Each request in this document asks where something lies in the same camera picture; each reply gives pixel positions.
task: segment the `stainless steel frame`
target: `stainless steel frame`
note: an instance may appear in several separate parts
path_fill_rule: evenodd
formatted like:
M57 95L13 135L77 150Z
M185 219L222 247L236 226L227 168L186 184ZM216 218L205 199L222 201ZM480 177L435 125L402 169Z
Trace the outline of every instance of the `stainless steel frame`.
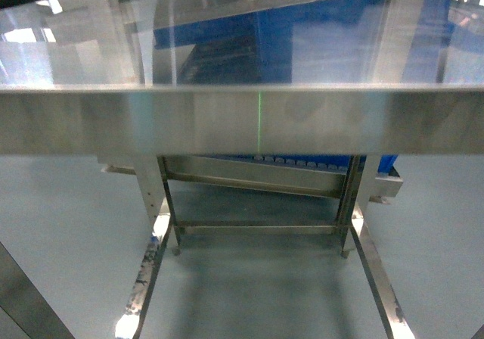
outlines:
M45 90L28 82L0 88L0 154L114 156L105 161L119 167L109 170L136 174L154 234L123 316L129 318L128 325L126 320L119 322L119 337L126 334L122 329L132 330L129 337L139 336L163 251L170 246L178 253L180 233L336 233L346 255L351 244L347 240L350 230L388 338L412 339L414 335L364 220L371 195L391 194L387 193L384 178L375 179L377 156L367 157L365 168L361 165L362 157L368 153L484 153L484 85L481 82L464 86L401 83L424 0L387 0L388 7L380 23L379 48L371 60L365 61L371 70L371 78L366 79L368 84L248 86L177 86L176 79L163 86L145 85L137 65L141 56L139 50L135 51L137 45L133 44L136 43L130 39L134 35L125 31L136 27L146 30L172 27L313 0L158 0L171 12L157 18L156 23L149 17L143 18L144 15L137 19L136 13L126 11L129 5L116 1L69 0L64 4L66 10L72 8L82 13L85 12L82 8L86 8L82 3L86 2L90 5L88 14L95 14L98 8L102 9L102 16L110 15L109 23L98 18L97 23L89 24L95 36L79 36L78 41L82 43L92 40L97 43L97 48L92 49L96 53L89 55L82 45L75 45L82 49L74 54L84 67L82 77L70 74L69 70L59 73L74 58L62 58L59 49L52 48L54 54L41 54L39 59L53 58L58 62L57 76L69 82L53 80ZM58 19L49 16L44 21L55 29L62 24L59 20L70 17L66 15ZM29 26L31 20L25 18L22 22ZM58 44L69 46L71 35L59 34L67 40L59 38ZM98 76L93 73L95 69L89 60L93 55L98 61L106 58L110 62L107 81L96 79ZM70 84L73 80L77 86ZM130 83L120 84L126 80ZM341 173L256 164L249 167L233 161L217 162L220 169L215 169L214 160L193 156L289 152L353 157L343 177ZM194 225L176 221L168 179L294 194L340 195L341 205L333 225L274 227L265 223L233 222ZM162 229L158 229L159 222L163 223ZM72 337L3 246L0 254L2 265L8 267L0 275L2 309L33 339ZM13 284L10 272L13 272ZM24 288L27 294L22 291L19 296L26 301L20 302L17 296L14 300L11 294ZM24 311L26 302L32 298L39 302L40 313L32 308ZM36 323L33 327L32 317L52 324L38 328Z

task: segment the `blue machine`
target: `blue machine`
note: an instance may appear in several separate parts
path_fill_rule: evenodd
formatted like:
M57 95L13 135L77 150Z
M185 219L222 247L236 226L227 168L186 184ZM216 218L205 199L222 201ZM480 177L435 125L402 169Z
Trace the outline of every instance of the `blue machine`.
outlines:
M355 56L375 52L384 2L326 0L188 23L173 30L155 30L156 48L195 45L178 76L178 84L365 82L371 71L363 65L365 58ZM432 7L435 3L445 7ZM355 4L359 12L349 12L350 7L355 10ZM451 0L425 0L424 8L440 11L431 20L424 17L419 20L404 82L442 81L441 50L448 46L455 31L455 26L448 21L450 5ZM237 157L241 158L253 160L254 157ZM388 173L396 158L396 155L384 156L379 172ZM274 162L287 160L344 168L349 157L274 157Z

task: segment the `metal beam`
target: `metal beam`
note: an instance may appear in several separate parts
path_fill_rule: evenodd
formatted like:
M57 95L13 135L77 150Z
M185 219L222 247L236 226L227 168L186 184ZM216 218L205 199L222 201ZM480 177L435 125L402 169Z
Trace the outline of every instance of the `metal beam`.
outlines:
M268 222L178 222L183 235L331 235L335 225L274 225Z
M165 159L167 179L183 182L302 194L313 197L339 197L345 172L338 169L305 168L283 163L224 160L200 156L169 156ZM107 165L106 173L135 175L130 166ZM371 188L375 197L396 197L403 179L395 169L390 174L377 174Z

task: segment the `gray floor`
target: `gray floor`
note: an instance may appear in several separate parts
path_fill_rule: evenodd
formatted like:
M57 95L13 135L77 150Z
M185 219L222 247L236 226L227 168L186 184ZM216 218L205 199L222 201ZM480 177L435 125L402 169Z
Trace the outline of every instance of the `gray floor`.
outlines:
M420 339L484 323L484 157L400 157L368 220ZM333 201L172 184L179 219L319 219ZM112 338L149 228L134 176L93 157L0 158L0 240L78 339ZM24 339L0 311L0 337ZM357 254L330 238L185 237L167 254L142 337L385 338Z

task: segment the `metal table leg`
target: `metal table leg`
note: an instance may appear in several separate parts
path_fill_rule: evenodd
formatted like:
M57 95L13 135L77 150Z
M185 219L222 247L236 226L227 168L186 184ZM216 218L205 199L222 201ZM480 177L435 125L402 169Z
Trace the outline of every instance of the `metal table leg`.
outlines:
M481 329L471 339L484 339L484 325L481 326Z
M74 339L25 272L0 243L0 307L31 339Z
M348 256L351 230L353 242L363 264L375 299L383 327L389 339L414 339L408 327L402 308L396 299L389 278L371 240L370 232L363 218L360 203L364 209L370 198L371 184L377 173L380 157L369 156L363 161L362 156L352 156L349 161L340 206L337 213L338 234L341 238L342 255Z

